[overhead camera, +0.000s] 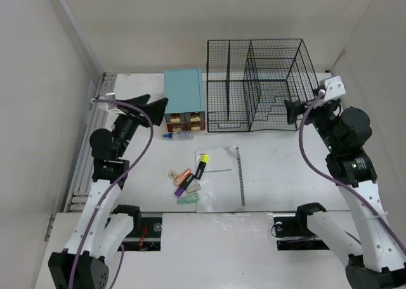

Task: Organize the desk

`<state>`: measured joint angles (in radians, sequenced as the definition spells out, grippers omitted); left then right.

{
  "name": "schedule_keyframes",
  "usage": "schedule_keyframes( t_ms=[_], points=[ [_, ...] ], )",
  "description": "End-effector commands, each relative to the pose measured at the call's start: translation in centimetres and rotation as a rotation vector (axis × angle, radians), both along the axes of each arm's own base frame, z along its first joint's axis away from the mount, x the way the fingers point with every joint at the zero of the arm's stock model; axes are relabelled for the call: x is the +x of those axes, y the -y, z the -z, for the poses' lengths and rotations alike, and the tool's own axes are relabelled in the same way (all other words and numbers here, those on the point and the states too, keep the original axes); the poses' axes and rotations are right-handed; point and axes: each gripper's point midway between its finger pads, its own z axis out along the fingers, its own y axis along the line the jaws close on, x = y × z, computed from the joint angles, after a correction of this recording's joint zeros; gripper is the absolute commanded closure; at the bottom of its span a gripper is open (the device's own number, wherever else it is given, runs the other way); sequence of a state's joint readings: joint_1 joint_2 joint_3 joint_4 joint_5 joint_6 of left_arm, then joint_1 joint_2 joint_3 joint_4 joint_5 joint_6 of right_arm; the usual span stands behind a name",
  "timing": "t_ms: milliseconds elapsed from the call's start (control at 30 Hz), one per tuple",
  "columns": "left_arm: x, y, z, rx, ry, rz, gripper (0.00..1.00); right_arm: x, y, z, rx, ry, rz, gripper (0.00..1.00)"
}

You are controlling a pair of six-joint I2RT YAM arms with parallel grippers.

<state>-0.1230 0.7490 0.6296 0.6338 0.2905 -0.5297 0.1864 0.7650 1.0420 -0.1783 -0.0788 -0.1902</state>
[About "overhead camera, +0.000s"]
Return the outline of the clear glue bottle blue cap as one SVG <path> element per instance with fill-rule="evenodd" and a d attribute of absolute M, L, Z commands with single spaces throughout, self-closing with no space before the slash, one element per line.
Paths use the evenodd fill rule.
<path fill-rule="evenodd" d="M 180 132 L 169 132 L 163 134 L 162 138 L 171 141 L 184 141 L 193 139 L 194 134 L 190 131 L 180 131 Z"/>

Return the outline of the yellow black highlighter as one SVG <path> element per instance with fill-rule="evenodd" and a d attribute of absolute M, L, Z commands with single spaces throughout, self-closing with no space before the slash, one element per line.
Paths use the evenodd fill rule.
<path fill-rule="evenodd" d="M 196 173 L 195 173 L 195 178 L 197 180 L 201 179 L 208 161 L 209 161 L 209 156 L 208 155 L 206 155 L 206 154 L 201 155 L 201 157 L 199 159 L 197 169 L 196 169 Z"/>

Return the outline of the white instruction booklet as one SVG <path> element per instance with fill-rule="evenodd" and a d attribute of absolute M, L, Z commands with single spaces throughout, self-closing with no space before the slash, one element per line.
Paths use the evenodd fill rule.
<path fill-rule="evenodd" d="M 203 155 L 209 157 L 204 173 L 199 179 L 200 200 L 198 213 L 243 212 L 246 198 L 242 173 L 242 159 L 237 145 L 199 150 L 196 162 Z"/>

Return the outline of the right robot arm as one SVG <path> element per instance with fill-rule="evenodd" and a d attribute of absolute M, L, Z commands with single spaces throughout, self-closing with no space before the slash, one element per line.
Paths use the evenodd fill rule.
<path fill-rule="evenodd" d="M 357 235 L 341 228 L 320 203 L 300 205 L 294 214 L 273 218 L 272 235 L 279 250 L 325 245 L 344 266 L 352 288 L 400 288 L 405 286 L 405 245 L 388 224 L 381 204 L 377 174 L 363 149 L 371 137 L 370 118 L 362 110 L 341 109 L 340 100 L 326 102 L 323 95 L 307 103 L 285 101 L 287 121 L 299 116 L 299 150 L 306 164 L 334 183 L 350 210 Z M 326 145 L 328 173 L 308 159 L 303 131 L 314 126 Z"/>

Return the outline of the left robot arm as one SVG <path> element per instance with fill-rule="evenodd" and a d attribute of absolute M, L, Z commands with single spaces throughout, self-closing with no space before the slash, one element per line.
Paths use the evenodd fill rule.
<path fill-rule="evenodd" d="M 114 93 L 91 100 L 118 117 L 111 130 L 97 129 L 89 138 L 93 157 L 89 195 L 68 242 L 48 261 L 56 288 L 113 287 L 115 282 L 108 279 L 113 256 L 124 251 L 125 237 L 137 235 L 142 227 L 137 206 L 115 204 L 129 172 L 139 162 L 125 160 L 123 155 L 137 128 L 152 131 L 161 124 L 168 101 L 150 101 L 149 94 L 117 100 Z"/>

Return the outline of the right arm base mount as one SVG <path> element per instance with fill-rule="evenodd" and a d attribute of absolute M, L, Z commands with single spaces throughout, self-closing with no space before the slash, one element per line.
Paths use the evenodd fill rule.
<path fill-rule="evenodd" d="M 277 239 L 278 251 L 329 250 L 314 233 L 300 229 L 293 215 L 277 215 L 273 218 L 272 236 Z"/>

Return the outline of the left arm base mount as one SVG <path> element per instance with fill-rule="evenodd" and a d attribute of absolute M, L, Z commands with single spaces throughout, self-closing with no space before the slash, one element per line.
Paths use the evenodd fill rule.
<path fill-rule="evenodd" d="M 123 240 L 126 251 L 160 251 L 162 234 L 161 217 L 143 217 Z"/>

